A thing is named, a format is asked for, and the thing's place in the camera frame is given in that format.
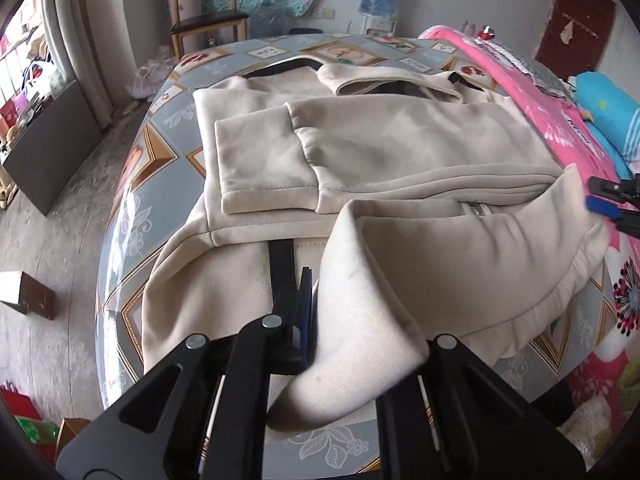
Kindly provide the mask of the beige zip-up jacket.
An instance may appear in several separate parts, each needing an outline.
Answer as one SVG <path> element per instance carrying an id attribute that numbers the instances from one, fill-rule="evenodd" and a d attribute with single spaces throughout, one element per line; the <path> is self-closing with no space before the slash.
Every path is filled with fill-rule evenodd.
<path id="1" fill-rule="evenodd" d="M 582 180 L 512 100 L 441 76 L 326 64 L 193 95 L 203 192 L 142 301 L 154 367 L 272 309 L 268 243 L 317 280 L 317 347 L 278 382 L 269 426 L 302 432 L 369 404 L 459 337 L 513 356 L 602 259 Z"/>

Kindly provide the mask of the blue pillow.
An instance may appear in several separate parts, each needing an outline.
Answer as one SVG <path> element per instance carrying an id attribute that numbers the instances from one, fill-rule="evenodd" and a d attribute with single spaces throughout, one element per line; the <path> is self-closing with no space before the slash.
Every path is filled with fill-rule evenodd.
<path id="1" fill-rule="evenodd" d="M 575 78 L 575 98 L 587 126 L 610 155 L 618 176 L 639 172 L 639 102 L 607 76 L 585 72 Z"/>

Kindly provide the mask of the grey lace cloth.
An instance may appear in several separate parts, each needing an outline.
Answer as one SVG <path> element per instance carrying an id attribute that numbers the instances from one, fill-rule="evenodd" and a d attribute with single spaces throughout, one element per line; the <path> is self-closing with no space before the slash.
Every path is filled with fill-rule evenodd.
<path id="1" fill-rule="evenodd" d="M 495 40 L 484 40 L 480 43 L 490 53 L 498 55 L 499 58 L 508 61 L 526 76 L 540 91 L 555 96 L 556 98 L 574 101 L 573 87 L 560 79 L 547 66 L 530 58 L 523 58 L 514 52 L 510 47 Z"/>

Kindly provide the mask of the dark red wooden door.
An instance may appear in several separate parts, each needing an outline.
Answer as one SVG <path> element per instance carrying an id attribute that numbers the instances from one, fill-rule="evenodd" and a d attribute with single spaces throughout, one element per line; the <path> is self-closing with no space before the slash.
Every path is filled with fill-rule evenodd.
<path id="1" fill-rule="evenodd" d="M 561 79 L 594 72 L 608 45 L 612 0 L 554 0 L 536 60 Z"/>

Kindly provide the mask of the grey-blue patterned bed sheet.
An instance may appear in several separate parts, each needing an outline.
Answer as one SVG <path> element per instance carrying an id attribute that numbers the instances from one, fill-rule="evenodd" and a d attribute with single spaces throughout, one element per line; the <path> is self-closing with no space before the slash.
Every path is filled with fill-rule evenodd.
<path id="1" fill-rule="evenodd" d="M 476 86 L 496 85 L 491 73 L 448 37 L 296 35 L 189 54 L 154 96 L 108 220 L 96 286 L 96 362 L 105 405 L 115 403 L 142 375 L 142 294 L 163 246 L 186 222 L 203 191 L 195 90 L 304 53 L 420 74 L 451 70 Z M 575 401 L 593 394 L 616 400 L 617 378 L 627 362 L 620 348 L 624 336 L 617 328 L 617 282 L 629 257 L 628 248 L 612 248 L 562 318 L 516 356 L 498 362 L 497 372 L 525 399 L 562 385 L 570 387 Z"/>

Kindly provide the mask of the white plastic bag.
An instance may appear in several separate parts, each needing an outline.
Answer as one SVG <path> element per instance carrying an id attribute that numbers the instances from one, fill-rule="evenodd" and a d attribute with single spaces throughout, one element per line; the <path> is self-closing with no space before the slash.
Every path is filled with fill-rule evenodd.
<path id="1" fill-rule="evenodd" d="M 127 92 L 135 100 L 146 100 L 155 96 L 175 66 L 174 51 L 171 47 L 160 46 L 154 58 L 150 58 L 129 78 L 126 84 Z"/>

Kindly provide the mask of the dark grey cabinet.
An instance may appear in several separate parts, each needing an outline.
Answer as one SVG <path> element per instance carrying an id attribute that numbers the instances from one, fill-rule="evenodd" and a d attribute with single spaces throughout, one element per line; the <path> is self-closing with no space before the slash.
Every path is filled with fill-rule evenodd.
<path id="1" fill-rule="evenodd" d="M 84 92 L 73 81 L 16 136 L 1 166 L 40 214 L 48 214 L 102 140 Z"/>

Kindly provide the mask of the wooden chair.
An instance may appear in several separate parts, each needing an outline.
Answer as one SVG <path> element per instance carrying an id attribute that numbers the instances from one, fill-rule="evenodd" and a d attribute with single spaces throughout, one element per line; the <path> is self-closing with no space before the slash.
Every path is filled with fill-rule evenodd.
<path id="1" fill-rule="evenodd" d="M 174 10 L 178 21 L 171 26 L 169 35 L 178 60 L 184 55 L 183 39 L 189 36 L 231 28 L 235 41 L 247 40 L 248 18 L 250 16 L 239 9 L 238 0 L 229 0 L 229 2 L 230 8 L 227 10 L 208 12 L 193 18 L 180 18 L 179 0 L 174 0 Z"/>

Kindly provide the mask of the grey curtain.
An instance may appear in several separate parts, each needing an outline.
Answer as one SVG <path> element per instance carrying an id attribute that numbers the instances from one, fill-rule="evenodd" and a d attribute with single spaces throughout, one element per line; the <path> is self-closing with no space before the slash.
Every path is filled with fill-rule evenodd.
<path id="1" fill-rule="evenodd" d="M 42 0 L 54 62 L 80 84 L 96 123 L 130 100 L 126 84 L 168 44 L 162 0 Z"/>

